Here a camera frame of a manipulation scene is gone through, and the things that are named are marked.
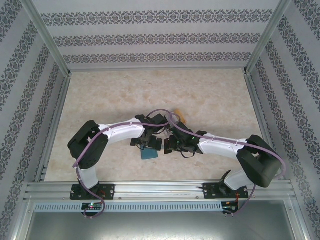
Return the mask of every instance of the ventilation grille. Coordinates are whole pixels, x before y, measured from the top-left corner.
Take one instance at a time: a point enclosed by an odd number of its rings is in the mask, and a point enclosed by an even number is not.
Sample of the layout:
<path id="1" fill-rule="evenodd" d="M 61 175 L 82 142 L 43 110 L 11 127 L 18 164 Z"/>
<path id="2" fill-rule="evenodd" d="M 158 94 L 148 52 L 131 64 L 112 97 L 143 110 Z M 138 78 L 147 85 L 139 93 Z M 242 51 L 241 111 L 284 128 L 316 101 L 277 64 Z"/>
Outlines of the ventilation grille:
<path id="1" fill-rule="evenodd" d="M 82 203 L 37 203 L 35 212 L 71 213 L 81 212 Z M 207 212 L 222 211 L 220 201 L 215 202 L 107 202 L 105 212 Z"/>

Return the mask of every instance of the orange object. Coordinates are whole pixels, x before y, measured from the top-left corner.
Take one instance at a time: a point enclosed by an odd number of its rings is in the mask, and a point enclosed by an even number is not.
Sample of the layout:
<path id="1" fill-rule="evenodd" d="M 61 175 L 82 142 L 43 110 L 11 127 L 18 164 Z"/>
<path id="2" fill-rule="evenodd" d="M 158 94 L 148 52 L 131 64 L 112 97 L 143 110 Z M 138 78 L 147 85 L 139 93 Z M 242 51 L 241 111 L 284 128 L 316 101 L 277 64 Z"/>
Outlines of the orange object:
<path id="1" fill-rule="evenodd" d="M 175 114 L 179 115 L 180 121 L 181 121 L 184 125 L 187 124 L 187 121 L 186 121 L 186 119 L 184 118 L 184 115 L 182 114 L 182 112 L 180 111 L 179 108 L 177 108 L 177 109 L 174 110 L 173 112 L 174 112 Z"/>

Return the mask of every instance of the patterned wallpaper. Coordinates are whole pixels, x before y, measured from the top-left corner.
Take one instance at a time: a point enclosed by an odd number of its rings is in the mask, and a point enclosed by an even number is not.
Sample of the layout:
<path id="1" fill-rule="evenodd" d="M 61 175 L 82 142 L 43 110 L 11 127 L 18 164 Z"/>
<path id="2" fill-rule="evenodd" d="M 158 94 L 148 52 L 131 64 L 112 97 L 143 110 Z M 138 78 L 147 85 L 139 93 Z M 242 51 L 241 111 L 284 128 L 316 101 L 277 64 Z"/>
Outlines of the patterned wallpaper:
<path id="1" fill-rule="evenodd" d="M 320 239 L 319 16 L 317 1 L 292 1 L 251 73 L 312 239 Z"/>
<path id="2" fill-rule="evenodd" d="M 0 3 L 0 240 L 37 173 L 64 77 L 18 0 Z"/>
<path id="3" fill-rule="evenodd" d="M 244 67 L 278 3 L 34 1 L 71 70 Z"/>

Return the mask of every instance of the blue object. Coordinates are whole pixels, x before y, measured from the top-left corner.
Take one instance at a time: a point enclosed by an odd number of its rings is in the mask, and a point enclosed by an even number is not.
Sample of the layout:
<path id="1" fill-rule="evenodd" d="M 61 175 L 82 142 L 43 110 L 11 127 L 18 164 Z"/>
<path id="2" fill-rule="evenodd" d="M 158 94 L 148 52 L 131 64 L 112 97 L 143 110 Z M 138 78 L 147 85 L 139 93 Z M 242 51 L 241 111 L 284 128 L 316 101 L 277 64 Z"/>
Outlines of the blue object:
<path id="1" fill-rule="evenodd" d="M 141 150 L 141 159 L 142 160 L 146 160 L 146 159 L 156 159 L 158 157 L 158 151 L 155 149 L 151 149 L 151 148 L 143 148 L 143 146 L 141 146 L 143 150 Z"/>

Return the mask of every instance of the marble-patterned floor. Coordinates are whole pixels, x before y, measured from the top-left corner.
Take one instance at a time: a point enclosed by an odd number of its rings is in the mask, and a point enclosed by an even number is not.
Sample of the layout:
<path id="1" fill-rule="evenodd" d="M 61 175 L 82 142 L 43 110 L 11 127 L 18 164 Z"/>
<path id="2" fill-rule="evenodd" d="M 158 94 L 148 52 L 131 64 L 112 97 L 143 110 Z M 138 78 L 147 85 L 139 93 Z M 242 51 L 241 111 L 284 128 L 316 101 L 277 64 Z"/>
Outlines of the marble-patterned floor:
<path id="1" fill-rule="evenodd" d="M 155 109 L 180 109 L 187 127 L 227 138 L 261 135 L 241 69 L 133 70 L 72 74 L 45 176 L 76 181 L 67 144 L 89 120 L 113 124 Z M 108 145 L 97 164 L 100 181 L 220 179 L 236 160 L 218 155 L 183 158 L 179 152 L 142 160 L 130 140 Z"/>

